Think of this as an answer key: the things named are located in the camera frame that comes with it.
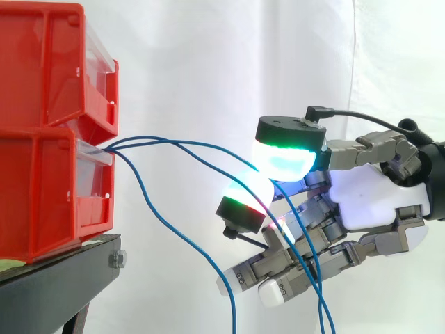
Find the green led light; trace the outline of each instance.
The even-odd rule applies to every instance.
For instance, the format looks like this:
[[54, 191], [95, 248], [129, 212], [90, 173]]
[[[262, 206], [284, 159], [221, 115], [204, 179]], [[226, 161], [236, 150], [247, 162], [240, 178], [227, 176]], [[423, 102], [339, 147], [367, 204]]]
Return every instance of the green led light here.
[[254, 165], [272, 180], [300, 181], [312, 168], [315, 152], [299, 148], [279, 148], [254, 142]]
[[[263, 201], [263, 203], [269, 207], [272, 203], [273, 194], [275, 192], [272, 182], [262, 173], [258, 173], [252, 169], [243, 171], [240, 175], [236, 176], [246, 186]], [[266, 210], [250, 195], [242, 186], [236, 182], [232, 182], [229, 188], [226, 190], [224, 196], [230, 197], [244, 205], [247, 205], [262, 214], [266, 214]]]

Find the red plastic drawer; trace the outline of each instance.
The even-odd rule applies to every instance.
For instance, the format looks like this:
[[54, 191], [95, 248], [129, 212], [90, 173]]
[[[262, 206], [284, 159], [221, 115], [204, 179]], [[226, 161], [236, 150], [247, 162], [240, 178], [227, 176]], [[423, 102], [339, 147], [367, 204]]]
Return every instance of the red plastic drawer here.
[[0, 129], [0, 259], [32, 263], [113, 227], [114, 156], [63, 128]]
[[118, 63], [76, 3], [0, 1], [0, 127], [118, 134]]

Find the blue cable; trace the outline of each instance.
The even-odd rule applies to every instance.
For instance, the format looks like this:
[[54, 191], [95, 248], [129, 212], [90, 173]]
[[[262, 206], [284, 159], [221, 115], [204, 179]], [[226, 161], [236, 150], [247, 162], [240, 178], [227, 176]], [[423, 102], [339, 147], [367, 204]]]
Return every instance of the blue cable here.
[[[149, 143], [136, 143], [136, 144], [131, 144], [131, 145], [122, 145], [122, 146], [119, 146], [119, 147], [115, 148], [115, 146], [120, 144], [120, 143], [123, 143], [123, 142], [126, 142], [126, 141], [141, 140], [141, 139], [154, 139], [156, 141], [149, 142]], [[255, 166], [253, 166], [250, 162], [244, 160], [243, 158], [241, 158], [237, 154], [235, 154], [235, 153], [233, 153], [233, 152], [231, 152], [231, 151], [229, 151], [229, 150], [227, 150], [225, 148], [222, 148], [222, 147], [217, 146], [217, 145], [212, 145], [212, 144], [208, 144], [208, 143], [201, 143], [201, 142], [196, 142], [196, 141], [168, 140], [168, 139], [165, 139], [165, 138], [162, 138], [162, 137], [157, 137], [157, 136], [135, 136], [135, 137], [124, 138], [124, 139], [121, 139], [119, 141], [116, 141], [116, 142], [110, 144], [107, 147], [107, 149], [109, 149], [109, 150], [121, 150], [121, 149], [125, 149], [125, 148], [134, 148], [134, 147], [138, 147], [138, 146], [156, 145], [156, 144], [160, 144], [160, 143], [171, 143], [171, 144], [177, 146], [178, 148], [181, 148], [185, 152], [189, 153], [192, 157], [197, 159], [199, 162], [201, 162], [204, 165], [206, 165], [206, 166], [208, 166], [208, 167], [218, 171], [219, 173], [222, 173], [225, 176], [228, 176], [228, 178], [231, 178], [235, 182], [239, 183], [246, 191], [248, 191], [261, 204], [261, 206], [263, 206], [263, 208], [266, 210], [268, 215], [272, 218], [274, 224], [277, 226], [277, 229], [282, 233], [282, 228], [278, 224], [278, 222], [276, 221], [275, 217], [271, 214], [271, 212], [268, 210], [268, 208], [262, 203], [262, 201], [258, 197], [256, 197], [256, 195], [245, 184], [243, 184], [240, 180], [236, 179], [235, 177], [233, 177], [233, 176], [227, 174], [226, 172], [220, 170], [219, 168], [209, 164], [205, 160], [199, 158], [196, 154], [194, 154], [193, 152], [191, 152], [190, 150], [186, 149], [184, 146], [179, 145], [179, 144], [180, 143], [185, 143], [185, 144], [190, 144], [190, 145], [199, 145], [199, 146], [214, 148], [214, 149], [226, 152], [227, 154], [233, 156], [234, 158], [238, 159], [239, 161], [243, 162], [244, 164], [248, 165], [249, 167], [253, 168], [254, 170], [257, 170], [257, 168]], [[319, 299], [318, 299], [318, 315], [319, 315], [319, 320], [320, 320], [321, 331], [322, 331], [322, 333], [325, 332], [324, 325], [323, 325], [323, 313], [322, 313], [322, 310], [321, 310], [321, 306], [323, 306], [323, 308], [326, 311], [326, 315], [327, 315], [327, 318], [329, 320], [329, 323], [330, 323], [331, 331], [332, 331], [332, 333], [335, 334], [334, 323], [333, 323], [332, 317], [331, 317], [330, 312], [329, 312], [329, 310], [327, 308], [327, 305], [326, 305], [326, 303], [324, 301], [323, 295], [321, 294], [321, 292], [322, 292], [321, 268], [320, 268], [320, 264], [319, 264], [319, 261], [318, 261], [318, 256], [316, 254], [316, 250], [315, 250], [314, 244], [312, 243], [311, 238], [310, 238], [309, 234], [307, 233], [307, 230], [306, 230], [305, 226], [302, 224], [302, 221], [301, 221], [301, 219], [300, 219], [300, 217], [299, 217], [295, 207], [293, 206], [291, 200], [287, 196], [287, 194], [284, 191], [284, 189], [277, 182], [275, 182], [273, 180], [272, 180], [272, 182], [282, 192], [283, 196], [286, 198], [286, 201], [289, 204], [289, 206], [291, 207], [291, 209], [292, 209], [292, 211], [293, 211], [293, 213], [294, 213], [294, 215], [295, 215], [295, 217], [297, 219], [297, 222], [298, 222], [300, 228], [302, 229], [303, 233], [306, 236], [306, 239], [308, 241], [309, 247], [311, 248], [312, 254], [314, 255], [314, 261], [316, 263], [316, 269], [317, 269], [317, 274], [318, 274], [318, 286], [319, 286], [318, 289], [316, 288], [316, 284], [315, 284], [314, 278], [312, 277], [311, 273], [309, 272], [309, 269], [307, 269], [307, 266], [304, 263], [304, 261], [302, 261], [302, 257], [298, 253], [296, 247], [291, 243], [291, 241], [289, 240], [289, 238], [286, 235], [284, 236], [284, 238], [286, 239], [286, 242], [291, 247], [292, 251], [296, 254], [296, 256], [297, 256], [298, 260], [300, 261], [300, 263], [302, 263], [302, 266], [303, 266], [303, 269], [305, 270], [305, 273], [308, 275], [309, 280], [311, 281], [311, 284], [313, 285], [314, 289], [316, 290], [316, 293], [318, 294], [318, 297], [319, 297]]]
[[230, 305], [232, 307], [232, 334], [236, 334], [236, 306], [235, 306], [235, 296], [232, 291], [232, 288], [230, 287], [229, 281], [225, 277], [224, 273], [221, 271], [221, 269], [218, 267], [218, 265], [213, 261], [213, 259], [210, 257], [209, 254], [207, 254], [202, 248], [200, 248], [197, 244], [195, 244], [193, 241], [191, 241], [188, 237], [186, 237], [184, 234], [182, 234], [178, 229], [176, 229], [173, 225], [171, 225], [169, 222], [167, 222], [162, 215], [156, 210], [156, 208], [153, 206], [151, 200], [148, 197], [147, 189], [145, 188], [144, 182], [142, 181], [142, 178], [140, 177], [140, 174], [136, 167], [133, 165], [133, 163], [122, 153], [118, 151], [111, 151], [114, 154], [121, 157], [132, 169], [134, 175], [136, 176], [136, 179], [138, 179], [138, 183], [140, 185], [140, 189], [142, 190], [142, 193], [145, 198], [145, 202], [147, 202], [149, 208], [153, 212], [153, 214], [157, 217], [162, 224], [164, 224], [169, 230], [171, 230], [173, 233], [175, 233], [178, 237], [180, 237], [182, 240], [184, 240], [187, 244], [192, 246], [195, 250], [198, 251], [199, 254], [204, 256], [206, 260], [210, 263], [210, 265], [216, 270], [218, 275], [221, 277], [222, 281], [224, 282], [224, 285], [227, 289], [227, 292], [229, 293], [230, 298]]

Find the screw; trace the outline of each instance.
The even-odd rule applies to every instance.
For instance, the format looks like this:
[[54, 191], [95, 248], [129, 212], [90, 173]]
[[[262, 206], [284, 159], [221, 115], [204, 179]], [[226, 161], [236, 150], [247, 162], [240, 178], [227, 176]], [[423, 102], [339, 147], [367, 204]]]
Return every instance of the screw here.
[[127, 263], [127, 252], [123, 249], [117, 250], [113, 255], [113, 266], [116, 269], [124, 268]]

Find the black cable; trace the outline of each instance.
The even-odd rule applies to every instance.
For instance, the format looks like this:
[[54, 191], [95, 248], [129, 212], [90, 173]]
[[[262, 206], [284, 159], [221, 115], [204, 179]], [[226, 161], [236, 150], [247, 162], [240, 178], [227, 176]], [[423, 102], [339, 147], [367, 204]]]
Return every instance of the black cable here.
[[405, 136], [409, 136], [412, 132], [407, 131], [406, 129], [403, 129], [401, 127], [397, 127], [395, 125], [392, 125], [388, 122], [385, 122], [384, 120], [381, 120], [379, 118], [375, 118], [373, 116], [370, 115], [366, 115], [364, 113], [357, 113], [355, 111], [348, 111], [348, 110], [334, 110], [334, 115], [335, 116], [350, 116], [350, 117], [355, 117], [355, 118], [361, 118], [362, 120], [368, 120], [370, 122], [382, 125], [383, 127], [386, 127], [390, 130], [396, 131], [400, 134], [404, 134]]
[[248, 242], [249, 244], [258, 246], [258, 247], [260, 247], [260, 248], [262, 248], [262, 249], [268, 249], [268, 248], [269, 248], [267, 245], [262, 244], [261, 242], [259, 242], [259, 241], [257, 241], [257, 240], [254, 240], [254, 239], [251, 239], [251, 238], [249, 238], [249, 237], [246, 237], [245, 235], [242, 235], [242, 234], [238, 234], [238, 235], [236, 236], [236, 238], [237, 238], [237, 239], [240, 239], [240, 240], [243, 240], [243, 241], [246, 241], [246, 242]]
[[364, 113], [358, 113], [349, 110], [336, 110], [332, 108], [325, 108], [322, 106], [308, 106], [305, 118], [312, 122], [318, 122], [320, 119], [331, 118], [334, 116], [350, 116], [355, 118], [361, 118], [362, 120], [368, 120], [375, 124], [379, 124], [387, 129], [403, 134], [408, 141], [413, 143], [415, 146], [422, 146], [431, 144], [434, 140], [429, 137], [425, 132], [419, 129], [417, 123], [409, 118], [401, 120], [398, 126], [392, 125], [384, 120], [375, 118]]

